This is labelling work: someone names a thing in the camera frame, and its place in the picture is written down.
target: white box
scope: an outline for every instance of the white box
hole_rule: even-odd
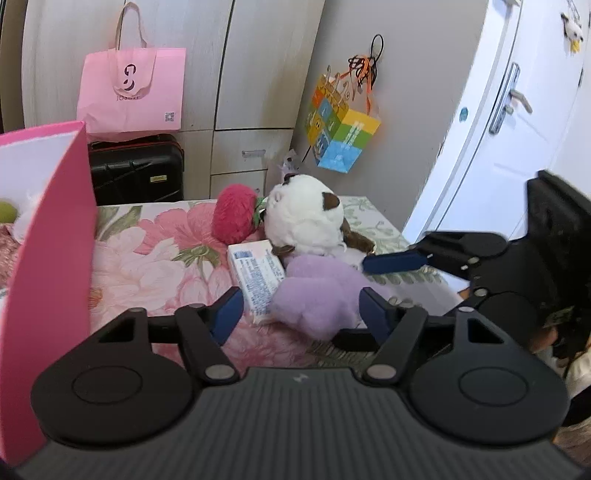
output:
[[[271,251],[269,240],[228,247],[232,275],[244,294],[244,314],[255,325],[274,321],[269,304],[285,278],[281,262]]]

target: silver bolt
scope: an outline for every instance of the silver bolt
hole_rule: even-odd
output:
[[[369,367],[365,373],[375,380],[390,380],[396,376],[396,369],[390,365],[375,364]]]
[[[205,369],[205,374],[212,380],[229,380],[234,376],[235,370],[230,365],[212,365]]]

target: floral tablecloth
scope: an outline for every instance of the floral tablecloth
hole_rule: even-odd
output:
[[[400,233],[365,197],[341,197],[351,228],[376,242],[379,254],[406,249]],[[90,293],[92,331],[124,310],[144,307],[167,315],[189,303],[211,304],[231,285],[226,245],[211,233],[215,200],[99,208]],[[247,241],[262,239],[259,230]],[[373,277],[391,303],[420,304],[443,314],[460,302],[431,268]],[[180,362],[174,345],[154,351]],[[360,367],[369,354],[338,351],[280,323],[255,327],[244,318],[223,346],[240,372],[247,367]]]

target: green plush toy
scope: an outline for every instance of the green plush toy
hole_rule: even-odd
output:
[[[14,223],[18,212],[12,203],[0,200],[0,223]]]

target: gray ribbed surface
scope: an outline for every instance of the gray ribbed surface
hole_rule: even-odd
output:
[[[251,369],[210,388],[185,421],[112,452],[48,444],[25,480],[574,479],[581,470],[549,442],[483,452],[437,437],[393,390],[348,370]]]

